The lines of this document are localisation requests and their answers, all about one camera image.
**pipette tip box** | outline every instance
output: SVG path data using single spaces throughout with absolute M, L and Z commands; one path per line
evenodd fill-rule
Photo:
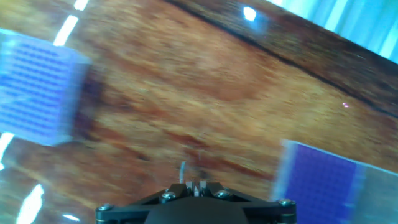
M 0 132 L 44 146 L 72 140 L 88 57 L 0 29 Z

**metal screw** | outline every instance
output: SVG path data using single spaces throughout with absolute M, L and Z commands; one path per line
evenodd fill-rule
M 103 206 L 99 207 L 99 211 L 108 211 L 113 208 L 113 205 L 111 204 L 104 204 Z
M 215 194 L 215 197 L 218 197 L 218 198 L 225 198 L 225 197 L 227 197 L 227 196 L 229 196 L 230 195 L 230 193 L 228 192 L 228 191 L 226 191 L 226 190 L 219 190 L 219 191 L 217 191 L 217 193 Z
M 175 193 L 174 192 L 165 192 L 162 194 L 162 198 L 164 198 L 166 200 L 171 200 L 171 199 L 175 198 Z
M 294 204 L 295 204 L 295 202 L 290 199 L 279 200 L 279 205 L 281 205 L 281 206 L 288 206 L 288 205 L 294 205 Z

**wooden table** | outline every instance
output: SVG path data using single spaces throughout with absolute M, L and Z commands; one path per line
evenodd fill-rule
M 75 142 L 43 147 L 15 139 L 9 146 L 0 172 L 0 222 L 14 223 L 24 198 L 42 184 L 36 223 L 68 223 L 64 214 L 93 223 L 93 210 L 103 203 L 125 205 L 178 182 L 182 161 L 186 180 L 220 181 L 267 199 L 283 139 L 398 172 L 396 107 L 388 103 L 396 97 L 397 65 L 253 2 L 269 24 L 295 38 L 283 39 L 276 28 L 268 40 L 247 30 L 238 38 L 233 34 L 242 24 L 231 29 L 228 23 L 236 13 L 205 0 L 174 3 L 230 32 L 162 0 L 92 0 L 83 12 L 67 0 L 1 1 L 0 27 L 44 40 L 54 40 L 68 15 L 79 17 L 67 47 L 94 64 Z M 235 3 L 233 10 L 246 4 Z M 337 56 L 328 61 L 323 48 L 300 49 L 317 32 L 324 39 L 315 43 L 327 39 L 351 49 L 334 47 Z M 297 54 L 288 54 L 292 48 Z M 350 53 L 364 59 L 336 67 L 338 56 L 351 60 Z M 380 74 L 369 77 L 389 87 L 356 82 L 355 68 L 365 63 Z

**wood grain surface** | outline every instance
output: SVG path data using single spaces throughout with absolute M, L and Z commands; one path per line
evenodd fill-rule
M 214 11 L 220 7 L 215 2 Z M 349 95 L 283 54 L 277 57 L 161 0 L 92 0 L 83 12 L 66 0 L 0 4 L 0 27 L 48 41 L 69 14 L 78 16 L 67 47 L 93 60 L 76 141 L 43 147 L 17 138 L 7 149 L 0 172 L 11 186 L 0 197 L 7 220 L 16 218 L 31 188 L 42 184 L 45 202 L 37 223 L 63 223 L 65 213 L 93 223 L 93 210 L 102 203 L 125 205 L 177 182 L 182 161 L 186 180 L 220 181 L 267 199 L 283 139 L 398 172 L 397 120 L 353 97 L 374 100 L 373 93 L 382 95 L 377 88 L 365 92 L 349 84 Z M 290 41 L 314 32 L 303 30 Z M 373 56 L 361 56 L 375 63 Z M 340 59 L 328 62 L 311 61 L 324 71 Z M 324 78 L 337 82 L 336 71 Z M 378 81 L 393 85 L 382 71 Z M 394 108 L 383 100 L 378 105 Z

